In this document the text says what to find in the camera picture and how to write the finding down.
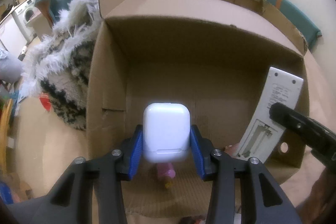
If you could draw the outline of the white earbuds case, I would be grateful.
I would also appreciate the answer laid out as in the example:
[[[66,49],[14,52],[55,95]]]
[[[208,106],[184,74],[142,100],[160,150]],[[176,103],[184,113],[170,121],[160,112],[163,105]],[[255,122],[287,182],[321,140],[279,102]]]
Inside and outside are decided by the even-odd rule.
[[[190,148],[190,112],[179,103],[152,103],[143,113],[143,156],[151,163],[184,161]]]

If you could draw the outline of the pink small bottle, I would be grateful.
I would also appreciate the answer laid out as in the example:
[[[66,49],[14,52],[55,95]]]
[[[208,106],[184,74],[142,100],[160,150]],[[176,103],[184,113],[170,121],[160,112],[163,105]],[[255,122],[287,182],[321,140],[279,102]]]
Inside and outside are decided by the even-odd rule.
[[[174,166],[171,162],[161,162],[156,164],[157,178],[163,183],[166,189],[173,186],[173,179],[176,176]]]

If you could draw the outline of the red snack packet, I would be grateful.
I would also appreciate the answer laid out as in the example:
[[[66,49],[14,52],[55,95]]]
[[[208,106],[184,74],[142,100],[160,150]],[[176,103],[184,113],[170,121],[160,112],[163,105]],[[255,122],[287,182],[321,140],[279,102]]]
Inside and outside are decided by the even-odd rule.
[[[49,98],[49,95],[46,93],[41,93],[39,96],[39,100],[42,104],[42,106],[44,107],[44,109],[49,112],[52,108],[52,104]]]

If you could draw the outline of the teal cushion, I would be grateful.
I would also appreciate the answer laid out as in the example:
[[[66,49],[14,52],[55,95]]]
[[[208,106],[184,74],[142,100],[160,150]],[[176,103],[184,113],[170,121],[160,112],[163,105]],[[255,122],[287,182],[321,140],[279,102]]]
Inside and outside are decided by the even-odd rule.
[[[267,0],[280,10],[305,37],[309,50],[313,50],[321,30],[299,8],[288,0]]]

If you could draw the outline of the cardboard box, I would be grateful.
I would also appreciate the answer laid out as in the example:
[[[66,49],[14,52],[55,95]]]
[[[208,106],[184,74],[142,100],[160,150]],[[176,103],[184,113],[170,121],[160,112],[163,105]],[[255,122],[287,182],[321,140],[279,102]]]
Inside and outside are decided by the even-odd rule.
[[[272,121],[280,102],[309,114],[306,40],[264,0],[98,0],[98,32],[87,94],[89,161],[95,219],[162,223],[204,215],[233,223],[240,181],[242,223],[299,223],[280,187],[305,150]],[[152,103],[185,105],[214,150],[212,181],[197,174],[191,147],[172,162],[166,189],[143,156],[131,181],[120,177],[122,142]]]

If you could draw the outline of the shaggy black white rug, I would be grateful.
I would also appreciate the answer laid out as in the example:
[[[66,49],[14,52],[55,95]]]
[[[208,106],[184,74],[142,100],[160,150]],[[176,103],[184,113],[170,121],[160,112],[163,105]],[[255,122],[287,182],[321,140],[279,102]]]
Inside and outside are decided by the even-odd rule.
[[[56,115],[81,131],[86,129],[89,73],[101,22],[98,0],[72,0],[23,67],[23,94],[46,94]]]

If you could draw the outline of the wooden chair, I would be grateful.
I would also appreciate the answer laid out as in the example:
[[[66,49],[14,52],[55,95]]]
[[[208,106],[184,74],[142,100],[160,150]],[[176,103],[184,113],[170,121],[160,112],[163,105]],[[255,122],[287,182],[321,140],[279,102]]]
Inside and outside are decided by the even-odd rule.
[[[13,108],[13,100],[7,100],[2,108],[1,113],[1,125],[0,125],[0,137],[1,137],[1,148],[0,148],[0,161],[1,161],[1,172],[7,173],[7,163],[6,163],[6,151],[9,148],[9,137],[7,136],[9,131],[9,123],[11,112]]]

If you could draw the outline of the grey stuffed bag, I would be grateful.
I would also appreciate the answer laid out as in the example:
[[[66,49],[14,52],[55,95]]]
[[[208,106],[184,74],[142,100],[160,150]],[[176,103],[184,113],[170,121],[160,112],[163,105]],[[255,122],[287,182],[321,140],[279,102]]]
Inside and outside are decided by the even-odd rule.
[[[1,51],[0,79],[7,83],[17,82],[23,71],[23,63],[8,51]]]

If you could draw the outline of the white washing machine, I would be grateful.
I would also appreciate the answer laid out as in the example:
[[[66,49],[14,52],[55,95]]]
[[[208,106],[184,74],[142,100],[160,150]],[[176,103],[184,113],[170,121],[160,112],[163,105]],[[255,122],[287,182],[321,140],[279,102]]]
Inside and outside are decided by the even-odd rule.
[[[13,18],[28,44],[30,44],[36,36],[34,29],[28,26],[28,22],[34,14],[34,0],[25,0],[13,11]]]

